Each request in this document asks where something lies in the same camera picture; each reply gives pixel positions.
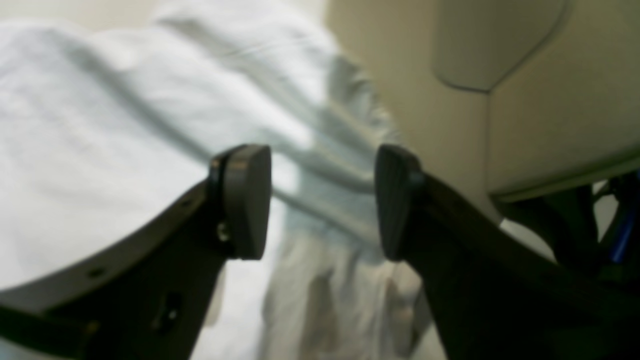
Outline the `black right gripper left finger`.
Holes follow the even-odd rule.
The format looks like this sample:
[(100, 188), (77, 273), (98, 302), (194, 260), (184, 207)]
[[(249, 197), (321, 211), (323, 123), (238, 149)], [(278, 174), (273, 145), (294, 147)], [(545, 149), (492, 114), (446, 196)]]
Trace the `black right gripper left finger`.
[(72, 360), (187, 360), (227, 260), (263, 257), (272, 151), (240, 145), (118, 243), (1, 292), (1, 337)]

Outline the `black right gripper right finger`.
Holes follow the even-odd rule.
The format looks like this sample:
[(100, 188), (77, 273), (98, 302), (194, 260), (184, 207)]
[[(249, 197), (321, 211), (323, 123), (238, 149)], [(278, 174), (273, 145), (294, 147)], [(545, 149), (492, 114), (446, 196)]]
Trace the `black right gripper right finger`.
[(384, 254), (423, 282), (450, 360), (637, 360), (639, 173), (514, 203), (503, 215), (555, 261), (503, 232), (413, 153), (382, 145), (375, 200)]

